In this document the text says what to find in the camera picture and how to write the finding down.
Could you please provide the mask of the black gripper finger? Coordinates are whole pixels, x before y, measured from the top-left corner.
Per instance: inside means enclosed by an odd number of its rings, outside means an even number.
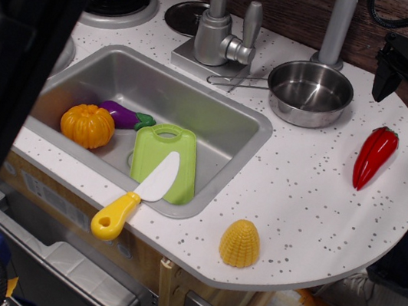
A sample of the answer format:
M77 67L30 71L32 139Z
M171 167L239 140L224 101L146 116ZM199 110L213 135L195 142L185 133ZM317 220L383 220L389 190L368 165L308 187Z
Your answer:
M394 93L402 83L405 75L396 71L387 61L379 61L373 81L372 96L381 102Z

